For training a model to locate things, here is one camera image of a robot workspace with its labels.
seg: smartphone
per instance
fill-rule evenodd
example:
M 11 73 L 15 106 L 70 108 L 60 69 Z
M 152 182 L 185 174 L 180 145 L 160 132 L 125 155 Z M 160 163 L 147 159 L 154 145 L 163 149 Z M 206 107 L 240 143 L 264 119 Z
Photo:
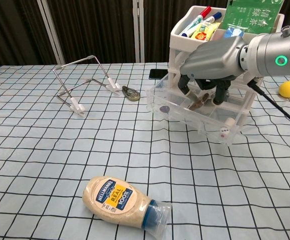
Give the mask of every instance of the smartphone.
M 151 69 L 149 72 L 149 79 L 162 79 L 167 74 L 167 69 Z

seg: plastic storage organizer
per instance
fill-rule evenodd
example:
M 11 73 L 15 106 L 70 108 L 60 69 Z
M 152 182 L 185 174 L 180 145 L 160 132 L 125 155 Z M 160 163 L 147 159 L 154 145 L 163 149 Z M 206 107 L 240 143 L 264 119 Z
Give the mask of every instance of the plastic storage organizer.
M 246 81 L 249 80 L 249 73 L 244 73 L 231 82 L 231 87 L 228 90 L 229 94 L 219 106 L 212 105 L 210 103 L 211 99 L 209 99 L 204 106 L 196 110 L 189 110 L 188 107 L 192 104 L 192 101 L 185 97 L 177 86 L 180 78 L 180 66 L 191 52 L 204 43 L 204 41 L 183 37 L 179 34 L 205 8 L 205 6 L 192 6 L 171 31 L 168 75 L 155 87 L 147 91 L 147 108 L 168 120 L 180 121 L 194 127 L 199 133 L 206 135 L 214 142 L 230 145 L 243 126 L 256 95 L 246 85 Z M 213 7 L 208 16 L 216 12 L 221 12 L 223 18 L 226 9 Z M 280 32 L 283 19 L 284 15 L 279 14 L 277 16 L 273 32 Z M 225 30 L 217 29 L 211 41 L 220 39 L 224 33 Z M 255 34 L 245 33 L 243 39 L 250 42 L 255 36 Z M 194 80 L 190 81 L 188 86 L 198 97 L 207 92 L 212 94 L 213 91 L 201 90 Z

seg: red marker cap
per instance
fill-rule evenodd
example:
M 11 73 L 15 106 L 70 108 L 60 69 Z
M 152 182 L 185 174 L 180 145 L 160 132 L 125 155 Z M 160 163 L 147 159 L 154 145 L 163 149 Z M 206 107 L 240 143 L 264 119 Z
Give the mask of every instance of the red marker cap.
M 200 15 L 202 15 L 203 18 L 205 18 L 205 17 L 210 13 L 210 11 L 211 11 L 211 7 L 208 6 L 207 8 L 204 9 L 204 11 L 202 11 L 202 12 L 200 13 Z

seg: yellow package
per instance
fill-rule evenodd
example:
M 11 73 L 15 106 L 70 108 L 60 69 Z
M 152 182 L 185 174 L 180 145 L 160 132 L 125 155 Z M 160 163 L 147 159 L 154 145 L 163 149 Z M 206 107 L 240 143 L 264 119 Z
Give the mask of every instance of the yellow package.
M 210 23 L 207 21 L 203 21 L 200 24 L 198 24 L 197 29 L 193 33 L 191 38 L 202 41 L 209 41 L 219 25 L 220 22 Z

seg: black grid lines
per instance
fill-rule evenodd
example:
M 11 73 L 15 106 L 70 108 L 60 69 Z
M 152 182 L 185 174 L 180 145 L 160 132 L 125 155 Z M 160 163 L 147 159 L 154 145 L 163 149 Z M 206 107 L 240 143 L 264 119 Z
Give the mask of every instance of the black grid lines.
M 105 64 L 142 97 L 83 85 L 73 96 L 85 119 L 54 97 L 61 85 L 53 67 L 0 68 L 0 239 L 152 240 L 84 207 L 87 182 L 102 175 L 172 202 L 165 240 L 290 239 L 290 121 L 262 97 L 228 148 L 147 110 L 156 83 L 149 71 L 166 63 Z M 105 81 L 96 64 L 70 65 L 60 77 L 67 87 Z M 286 79 L 265 78 L 264 86 L 290 113 L 290 99 L 277 95 Z

